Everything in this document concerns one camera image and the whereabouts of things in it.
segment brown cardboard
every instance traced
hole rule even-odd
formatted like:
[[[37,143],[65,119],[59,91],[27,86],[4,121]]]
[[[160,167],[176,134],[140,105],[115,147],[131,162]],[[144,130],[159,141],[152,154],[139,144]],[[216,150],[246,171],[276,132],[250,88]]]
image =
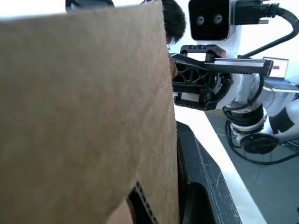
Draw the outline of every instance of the brown cardboard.
[[[135,224],[130,212],[129,204],[123,201],[120,206],[112,213],[107,224]]]
[[[162,4],[0,33],[0,223],[106,223],[137,180],[159,223],[178,223]]]
[[[170,68],[171,78],[174,78],[178,74],[178,69],[173,59],[171,58],[170,54],[168,54],[168,58],[169,58],[169,68]]]

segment gray floor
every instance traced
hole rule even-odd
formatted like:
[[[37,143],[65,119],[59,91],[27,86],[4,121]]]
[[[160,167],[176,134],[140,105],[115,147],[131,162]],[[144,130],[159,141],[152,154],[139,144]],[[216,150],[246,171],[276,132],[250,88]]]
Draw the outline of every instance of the gray floor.
[[[249,163],[230,150],[224,135],[225,119],[221,113],[206,114],[267,223],[298,224],[299,157],[267,167]],[[272,158],[270,154],[246,156],[259,161],[274,161],[292,153],[294,151],[288,147],[278,146],[272,151]]]

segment black hair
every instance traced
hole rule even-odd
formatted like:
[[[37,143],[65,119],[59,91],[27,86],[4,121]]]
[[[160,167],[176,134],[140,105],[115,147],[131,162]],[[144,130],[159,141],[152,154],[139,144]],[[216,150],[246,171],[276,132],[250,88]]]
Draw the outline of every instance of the black hair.
[[[176,43],[185,33],[185,13],[175,0],[162,0],[162,4],[166,35]]]

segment laptop screen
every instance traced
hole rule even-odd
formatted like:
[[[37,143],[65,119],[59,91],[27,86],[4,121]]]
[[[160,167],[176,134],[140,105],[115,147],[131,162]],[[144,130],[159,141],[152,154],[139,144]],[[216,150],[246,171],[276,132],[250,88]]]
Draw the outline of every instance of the laptop screen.
[[[286,70],[288,68],[288,59],[263,57],[265,60],[273,61],[273,68],[269,77],[285,78]]]

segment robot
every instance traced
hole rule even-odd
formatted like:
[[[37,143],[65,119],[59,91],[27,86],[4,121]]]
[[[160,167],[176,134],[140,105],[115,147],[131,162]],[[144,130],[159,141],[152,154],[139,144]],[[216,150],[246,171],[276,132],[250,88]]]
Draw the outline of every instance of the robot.
[[[225,50],[215,44],[183,46],[180,54],[172,54],[178,69],[172,81],[175,104],[201,111],[222,109],[227,120],[228,143],[245,160],[272,165],[297,156],[294,154],[273,163],[256,162],[237,149],[267,154],[278,144],[299,136],[299,117],[296,116],[299,99],[289,103],[276,116],[268,116],[260,94],[264,77],[270,74],[273,61],[249,58],[295,37],[299,33],[299,20],[291,12],[280,8],[279,4],[263,4],[260,0],[239,0],[235,3],[220,0],[216,7],[209,4],[215,4],[215,1],[189,2],[191,34],[197,41],[215,43],[217,40],[223,45],[233,36],[236,25],[265,24],[267,21],[261,21],[261,18],[276,15],[289,21],[294,31],[239,58],[226,58]],[[233,144],[232,133],[240,146]]]

